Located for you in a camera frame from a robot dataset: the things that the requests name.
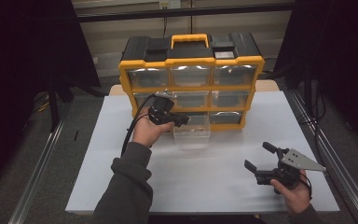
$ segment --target gray carpet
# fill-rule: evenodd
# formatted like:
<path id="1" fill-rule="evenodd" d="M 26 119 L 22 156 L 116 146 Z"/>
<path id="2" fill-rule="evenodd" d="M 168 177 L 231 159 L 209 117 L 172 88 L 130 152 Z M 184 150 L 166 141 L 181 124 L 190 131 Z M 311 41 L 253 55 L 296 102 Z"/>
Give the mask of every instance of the gray carpet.
<path id="1" fill-rule="evenodd" d="M 117 83 L 117 77 L 103 77 L 101 91 L 108 91 L 110 86 Z M 72 187 L 75 184 L 78 170 L 87 150 L 93 128 L 98 118 L 103 99 L 87 95 L 83 91 L 74 90 L 76 98 L 71 105 L 69 117 L 63 124 L 57 145 L 49 159 L 46 172 L 42 176 L 40 187 L 34 196 L 25 223 L 90 223 L 90 217 L 80 217 L 64 211 Z M 299 115 L 293 106 L 295 115 Z M 347 129 L 345 119 L 326 99 L 327 113 L 320 121 L 320 125 L 329 141 L 343 160 L 346 168 L 358 183 L 358 133 Z M 16 155 L 2 171 L 0 178 L 0 223 L 7 223 L 13 210 L 32 174 L 40 157 L 41 151 L 48 139 L 50 128 L 49 112 L 34 113 L 23 133 L 23 139 L 18 146 Z M 303 125 L 302 129 L 313 150 L 316 149 L 313 136 Z M 337 199 L 340 212 L 322 214 L 331 223 L 358 223 L 358 212 L 351 202 L 345 189 L 339 183 L 334 172 L 327 178 Z M 185 223 L 211 223 L 211 220 L 199 217 L 183 217 Z M 288 223 L 286 214 L 262 215 L 269 224 Z M 224 217 L 213 223 L 246 223 L 246 217 Z M 153 223 L 162 223 L 158 218 Z M 164 220 L 163 223 L 177 223 L 174 219 Z"/>

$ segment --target black cable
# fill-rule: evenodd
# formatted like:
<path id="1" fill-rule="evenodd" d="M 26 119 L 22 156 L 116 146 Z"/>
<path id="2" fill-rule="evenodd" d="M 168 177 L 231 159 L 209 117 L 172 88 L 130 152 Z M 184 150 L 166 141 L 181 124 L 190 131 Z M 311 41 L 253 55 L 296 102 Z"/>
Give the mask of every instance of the black cable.
<path id="1" fill-rule="evenodd" d="M 42 99 L 46 94 L 48 94 L 47 91 L 43 92 L 43 94 L 42 94 L 41 96 L 37 97 L 37 99 L 34 100 L 34 103 L 38 102 L 38 101 L 39 101 L 40 99 Z"/>
<path id="2" fill-rule="evenodd" d="M 165 37 L 165 32 L 167 31 L 167 23 L 168 23 L 168 19 L 164 17 L 164 32 L 162 33 L 162 38 Z"/>
<path id="3" fill-rule="evenodd" d="M 141 116 L 139 116 L 139 118 L 136 120 L 136 122 L 138 122 L 141 118 L 143 118 L 144 116 L 148 116 L 149 114 L 143 114 Z"/>
<path id="4" fill-rule="evenodd" d="M 190 7 L 193 7 L 193 0 L 190 1 Z M 190 16 L 190 34 L 193 34 L 193 16 Z"/>
<path id="5" fill-rule="evenodd" d="M 323 105 L 323 113 L 322 113 L 321 116 L 319 116 L 319 98 L 321 99 L 322 105 Z M 316 91 L 315 102 L 312 104 L 312 109 L 313 108 L 315 108 L 315 110 L 316 110 L 315 111 L 315 114 L 316 114 L 315 118 L 313 118 L 312 120 L 309 120 L 309 121 L 300 122 L 301 120 L 304 119 L 305 115 L 308 114 L 307 112 L 302 113 L 301 115 L 296 117 L 298 124 L 310 124 L 310 123 L 313 123 L 313 122 L 317 122 L 317 121 L 321 120 L 324 117 L 324 115 L 326 113 L 326 104 L 325 104 L 325 101 L 324 101 L 324 95 L 323 95 L 322 89 L 321 89 L 321 87 L 319 85 L 318 85 L 318 89 Z"/>
<path id="6" fill-rule="evenodd" d="M 301 62 L 300 60 L 297 60 L 297 61 L 294 61 L 292 63 L 289 63 L 285 67 L 283 67 L 282 69 L 272 72 L 265 79 L 275 79 L 275 78 L 279 78 L 279 77 L 284 77 L 284 75 L 283 75 L 284 72 L 286 72 L 287 70 L 290 70 L 292 67 L 298 65 L 298 63 L 300 63 L 300 62 Z"/>
<path id="7" fill-rule="evenodd" d="M 135 116 L 133 117 L 133 120 L 131 122 L 130 128 L 127 129 L 127 135 L 126 135 L 126 137 L 124 139 L 123 148 L 121 149 L 121 156 L 123 156 L 124 152 L 127 149 L 127 144 L 130 142 L 130 137 L 132 135 L 133 129 L 135 128 L 136 122 L 138 121 L 139 113 L 141 113 L 141 111 L 144 108 L 146 102 L 149 99 L 153 98 L 153 97 L 156 97 L 156 95 L 151 94 L 151 95 L 147 96 L 146 99 L 142 102 L 142 104 L 138 107 L 138 111 L 136 112 Z"/>
<path id="8" fill-rule="evenodd" d="M 307 178 L 306 175 L 303 175 L 303 174 L 300 174 L 300 175 L 304 176 L 304 177 L 307 179 L 307 182 L 308 182 L 308 183 L 306 183 L 306 182 L 305 182 L 304 180 L 302 180 L 302 179 L 300 179 L 300 182 L 301 182 L 303 185 L 305 185 L 305 187 L 307 187 L 307 189 L 308 189 L 308 191 L 309 191 L 309 193 L 310 193 L 310 200 L 312 200 L 312 184 L 310 183 L 310 180 Z"/>
<path id="9" fill-rule="evenodd" d="M 60 100 L 61 100 L 61 98 L 57 96 L 56 101 L 59 102 Z M 35 113 L 35 112 L 42 112 L 43 110 L 45 110 L 46 108 L 48 108 L 49 105 L 50 105 L 50 102 L 49 102 L 49 100 L 48 100 L 48 98 L 47 98 L 46 101 L 45 101 L 42 105 L 40 105 L 37 109 L 35 109 L 35 110 L 32 111 L 32 114 Z"/>
<path id="10" fill-rule="evenodd" d="M 272 60 L 272 59 L 278 59 L 278 58 L 271 57 L 271 58 L 263 58 L 263 59 L 264 59 L 264 61 L 266 61 L 266 60 Z"/>

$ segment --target plastic bin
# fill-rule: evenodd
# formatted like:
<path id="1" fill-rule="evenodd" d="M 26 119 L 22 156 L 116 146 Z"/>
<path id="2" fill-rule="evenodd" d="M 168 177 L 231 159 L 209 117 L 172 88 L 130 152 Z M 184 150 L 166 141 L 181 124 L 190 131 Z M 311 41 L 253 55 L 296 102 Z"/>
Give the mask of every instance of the plastic bin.
<path id="1" fill-rule="evenodd" d="M 173 86 L 205 86 L 209 85 L 210 66 L 179 66 L 171 69 Z"/>
<path id="2" fill-rule="evenodd" d="M 147 96 L 153 94 L 153 92 L 150 93 L 134 93 L 133 97 L 135 97 L 136 104 L 139 106 L 142 105 L 144 100 L 147 98 Z M 151 106 L 153 104 L 154 98 L 149 99 L 144 106 Z"/>
<path id="3" fill-rule="evenodd" d="M 139 68 L 127 70 L 131 85 L 139 87 L 167 87 L 168 70 L 166 68 Z"/>
<path id="4" fill-rule="evenodd" d="M 216 66 L 213 70 L 214 85 L 252 85 L 256 65 Z"/>
<path id="5" fill-rule="evenodd" d="M 181 149 L 207 148 L 211 135 L 208 115 L 206 113 L 188 113 L 187 115 L 190 116 L 187 125 L 173 128 L 176 145 Z"/>
<path id="6" fill-rule="evenodd" d="M 212 107 L 244 107 L 248 91 L 212 91 Z"/>
<path id="7" fill-rule="evenodd" d="M 240 124 L 242 111 L 210 112 L 211 124 Z"/>
<path id="8" fill-rule="evenodd" d="M 202 107 L 208 105 L 208 91 L 174 91 L 175 107 Z"/>

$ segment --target hand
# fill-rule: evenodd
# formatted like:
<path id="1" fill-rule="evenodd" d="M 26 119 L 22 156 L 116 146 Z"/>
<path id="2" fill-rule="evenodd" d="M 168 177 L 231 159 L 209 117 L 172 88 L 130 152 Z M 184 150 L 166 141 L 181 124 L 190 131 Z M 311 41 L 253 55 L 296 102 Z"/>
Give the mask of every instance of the hand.
<path id="1" fill-rule="evenodd" d="M 300 170 L 300 173 L 302 174 L 300 178 L 307 183 L 307 179 L 303 176 L 305 170 Z M 270 183 L 283 195 L 290 216 L 301 213 L 310 205 L 310 192 L 304 184 L 298 183 L 294 189 L 288 189 L 276 179 L 272 179 Z"/>
<path id="2" fill-rule="evenodd" d="M 150 121 L 148 115 L 148 108 L 144 108 L 136 123 L 133 131 L 132 141 L 142 144 L 146 147 L 151 147 L 155 144 L 160 135 L 168 132 L 173 127 L 173 122 L 166 124 L 156 125 Z"/>

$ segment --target metal frame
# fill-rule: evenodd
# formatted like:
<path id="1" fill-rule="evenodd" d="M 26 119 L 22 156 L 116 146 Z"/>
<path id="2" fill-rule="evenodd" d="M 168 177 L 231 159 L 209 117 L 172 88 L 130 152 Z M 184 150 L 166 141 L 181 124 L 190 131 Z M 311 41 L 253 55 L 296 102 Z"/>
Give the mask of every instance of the metal frame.
<path id="1" fill-rule="evenodd" d="M 147 10 L 134 12 L 85 14 L 77 17 L 54 17 L 54 18 L 32 18 L 31 21 L 72 21 L 72 22 L 95 22 L 95 21 L 125 21 L 138 19 L 205 16 L 217 14 L 235 14 L 250 12 L 270 12 L 293 10 L 296 3 L 263 4 L 238 7 L 191 7 L 168 10 Z M 301 7 L 317 7 L 320 3 L 301 4 Z"/>
<path id="2" fill-rule="evenodd" d="M 36 195 L 36 192 L 39 188 L 43 173 L 45 173 L 46 167 L 48 166 L 48 160 L 50 159 L 50 156 L 54 151 L 55 145 L 60 137 L 63 123 L 69 115 L 71 105 L 71 103 L 64 105 L 63 115 L 60 123 L 58 124 L 54 133 L 50 133 L 45 148 L 42 151 L 42 155 L 40 156 L 39 161 L 34 168 L 34 172 L 31 175 L 31 179 L 29 180 L 25 191 L 22 193 L 21 198 L 17 203 L 16 209 L 11 215 L 8 224 L 21 224 L 24 222 L 31 207 L 32 201 L 34 200 L 34 196 Z"/>
<path id="3" fill-rule="evenodd" d="M 313 135 L 315 135 L 315 130 L 316 129 L 318 130 L 318 135 L 317 135 L 318 144 L 322 149 L 322 152 L 328 159 L 329 163 L 332 165 L 342 186 L 348 192 L 353 204 L 356 206 L 358 210 L 358 185 L 356 184 L 355 180 L 351 177 L 348 170 L 345 168 L 345 165 L 339 158 L 333 146 L 327 140 L 322 129 L 320 127 L 317 127 L 318 126 L 317 123 L 315 124 L 314 122 L 311 122 L 312 119 L 309 117 L 307 110 L 304 107 L 305 103 L 304 100 L 301 98 L 300 94 L 296 91 L 292 91 L 291 96 L 293 97 L 293 100 L 296 103 L 297 109 L 300 111 L 300 113 L 304 113 L 306 122 L 309 123 L 308 127 L 310 128 L 310 131 L 313 133 Z"/>

